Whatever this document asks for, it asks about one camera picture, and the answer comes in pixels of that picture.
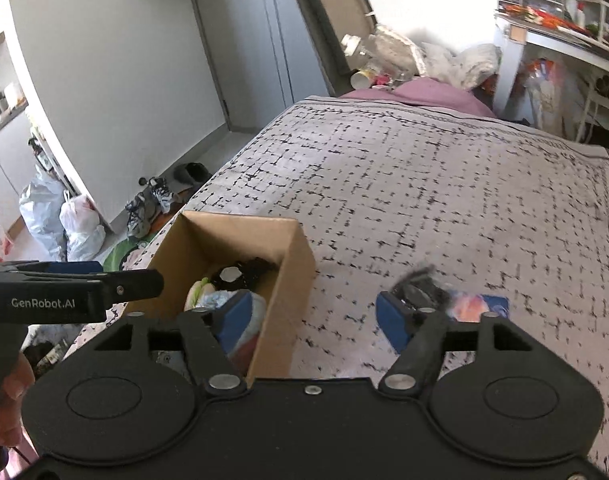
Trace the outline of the person left hand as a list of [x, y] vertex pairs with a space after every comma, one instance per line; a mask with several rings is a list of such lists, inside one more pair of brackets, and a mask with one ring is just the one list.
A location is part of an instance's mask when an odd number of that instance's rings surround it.
[[5, 377], [0, 396], [0, 446], [12, 448], [22, 437], [21, 403], [35, 379], [22, 352], [14, 369]]

